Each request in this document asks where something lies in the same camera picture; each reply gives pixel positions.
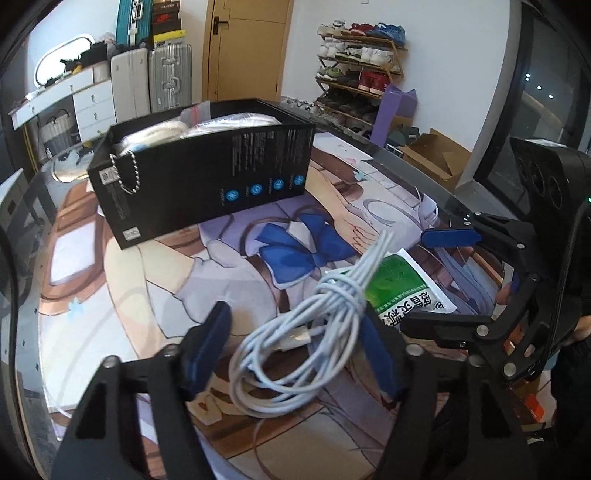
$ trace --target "black box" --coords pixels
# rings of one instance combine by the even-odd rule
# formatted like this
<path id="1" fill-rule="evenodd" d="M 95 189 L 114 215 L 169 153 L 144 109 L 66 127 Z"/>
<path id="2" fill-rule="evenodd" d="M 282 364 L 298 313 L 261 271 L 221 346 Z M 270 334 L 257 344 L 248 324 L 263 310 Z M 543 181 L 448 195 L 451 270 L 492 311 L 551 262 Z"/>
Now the black box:
<path id="1" fill-rule="evenodd" d="M 167 22 L 160 22 L 152 24 L 152 35 L 160 35 L 161 33 L 174 32 L 175 30 L 181 30 L 183 28 L 183 22 L 179 18 L 177 20 L 169 20 Z"/>
<path id="2" fill-rule="evenodd" d="M 281 125 L 244 128 L 186 138 L 135 154 L 110 154 L 122 137 L 177 117 L 183 108 L 154 113 L 110 128 L 88 175 L 121 248 L 264 203 L 302 195 L 315 124 L 262 100 L 212 102 L 212 118 L 262 113 Z"/>
<path id="3" fill-rule="evenodd" d="M 181 8 L 180 1 L 172 2 L 157 2 L 152 5 L 152 16 L 160 14 L 169 14 L 172 12 L 179 12 Z"/>

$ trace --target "door handle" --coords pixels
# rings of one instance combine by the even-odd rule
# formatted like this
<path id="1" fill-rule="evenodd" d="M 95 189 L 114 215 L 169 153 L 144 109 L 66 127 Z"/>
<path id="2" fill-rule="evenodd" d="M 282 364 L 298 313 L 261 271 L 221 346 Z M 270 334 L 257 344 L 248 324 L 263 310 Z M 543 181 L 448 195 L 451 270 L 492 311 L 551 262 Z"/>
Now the door handle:
<path id="1" fill-rule="evenodd" d="M 228 24 L 229 22 L 224 21 L 224 20 L 220 20 L 218 15 L 213 17 L 213 35 L 217 35 L 217 32 L 219 31 L 219 26 L 222 23 Z"/>

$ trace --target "blue sneaker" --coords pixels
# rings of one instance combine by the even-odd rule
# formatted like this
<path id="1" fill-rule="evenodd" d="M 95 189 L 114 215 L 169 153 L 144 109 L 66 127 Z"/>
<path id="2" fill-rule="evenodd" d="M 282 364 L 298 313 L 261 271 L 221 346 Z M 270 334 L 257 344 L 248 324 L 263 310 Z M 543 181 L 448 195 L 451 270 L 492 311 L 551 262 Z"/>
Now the blue sneaker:
<path id="1" fill-rule="evenodd" d="M 406 32 L 401 26 L 379 23 L 373 30 L 367 32 L 367 36 L 387 38 L 388 40 L 392 40 L 398 47 L 404 47 L 406 45 Z"/>

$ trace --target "white dresser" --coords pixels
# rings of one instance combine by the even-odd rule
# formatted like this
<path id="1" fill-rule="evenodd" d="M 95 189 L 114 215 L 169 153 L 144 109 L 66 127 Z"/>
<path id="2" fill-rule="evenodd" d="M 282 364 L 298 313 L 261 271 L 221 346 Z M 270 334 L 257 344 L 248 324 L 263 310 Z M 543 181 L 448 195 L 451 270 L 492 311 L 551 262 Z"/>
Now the white dresser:
<path id="1" fill-rule="evenodd" d="M 115 125 L 115 107 L 108 61 L 90 66 L 41 90 L 37 96 L 10 112 L 16 130 L 58 101 L 73 97 L 80 141 L 86 142 Z"/>
<path id="2" fill-rule="evenodd" d="M 109 127 L 117 123 L 111 80 L 75 93 L 74 111 L 80 141 L 86 142 L 107 133 Z"/>

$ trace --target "drawer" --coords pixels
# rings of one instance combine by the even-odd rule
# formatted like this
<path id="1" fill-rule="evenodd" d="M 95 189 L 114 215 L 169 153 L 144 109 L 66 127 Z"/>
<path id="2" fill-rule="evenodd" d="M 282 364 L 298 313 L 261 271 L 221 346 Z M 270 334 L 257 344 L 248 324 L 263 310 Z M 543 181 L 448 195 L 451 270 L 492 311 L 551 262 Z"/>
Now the drawer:
<path id="1" fill-rule="evenodd" d="M 78 115 L 78 112 L 112 98 L 113 89 L 111 88 L 111 80 L 97 83 L 74 95 L 74 110 L 76 110 L 76 115 Z"/>
<path id="2" fill-rule="evenodd" d="M 92 105 L 84 110 L 76 110 L 76 121 L 78 123 L 78 130 L 94 125 L 97 122 L 102 122 L 115 116 L 115 108 L 113 107 L 113 99 L 110 98 L 104 102 Z"/>
<path id="3" fill-rule="evenodd" d="M 80 141 L 86 142 L 88 140 L 92 140 L 93 138 L 100 137 L 109 131 L 109 127 L 111 125 L 115 125 L 117 120 L 115 120 L 115 116 L 102 120 L 100 122 L 95 123 L 94 125 L 90 125 L 85 128 L 79 128 L 78 131 L 80 132 Z"/>

